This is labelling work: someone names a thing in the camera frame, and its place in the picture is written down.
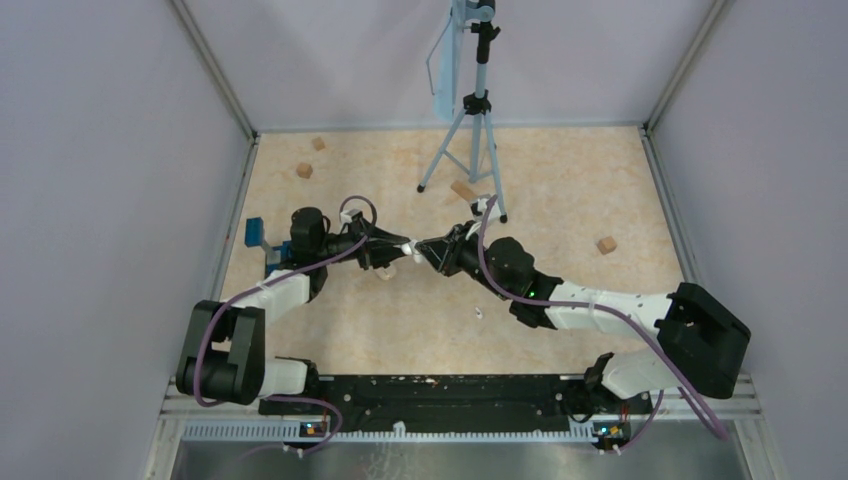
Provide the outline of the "beige charging case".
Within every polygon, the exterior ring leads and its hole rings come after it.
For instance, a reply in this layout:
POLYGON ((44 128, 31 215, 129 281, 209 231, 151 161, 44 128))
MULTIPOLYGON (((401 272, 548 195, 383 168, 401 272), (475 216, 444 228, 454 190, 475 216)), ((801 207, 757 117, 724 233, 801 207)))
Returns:
POLYGON ((379 279, 383 281, 389 281, 396 276, 397 269, 394 265, 388 265, 375 269, 374 273, 379 279))

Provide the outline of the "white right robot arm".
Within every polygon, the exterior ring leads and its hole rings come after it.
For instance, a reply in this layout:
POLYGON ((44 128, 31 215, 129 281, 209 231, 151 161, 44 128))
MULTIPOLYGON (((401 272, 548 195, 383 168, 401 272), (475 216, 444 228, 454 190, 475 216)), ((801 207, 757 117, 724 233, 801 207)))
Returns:
POLYGON ((465 273, 529 328, 590 330, 644 342, 642 350, 605 355, 588 370, 586 397, 600 412, 650 390, 684 387, 714 399, 735 390, 750 329, 704 287, 682 282, 668 294, 599 290, 549 276, 512 237, 483 247, 476 225, 418 242, 416 254, 450 277, 465 273))

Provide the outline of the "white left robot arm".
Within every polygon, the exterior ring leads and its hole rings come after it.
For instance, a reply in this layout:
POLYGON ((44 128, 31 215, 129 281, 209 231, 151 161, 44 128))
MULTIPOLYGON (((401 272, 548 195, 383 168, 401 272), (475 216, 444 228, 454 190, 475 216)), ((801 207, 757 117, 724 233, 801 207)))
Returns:
POLYGON ((364 270, 383 269, 413 254, 415 244, 378 228, 357 209, 341 211, 340 219, 341 230, 333 233, 320 209, 296 210, 288 246, 264 280, 228 300, 195 304, 175 374, 178 392, 205 407, 248 405, 273 395, 282 395, 297 413, 317 407, 321 388, 308 378, 311 364, 267 356, 268 324, 315 300, 330 265, 354 261, 364 270))

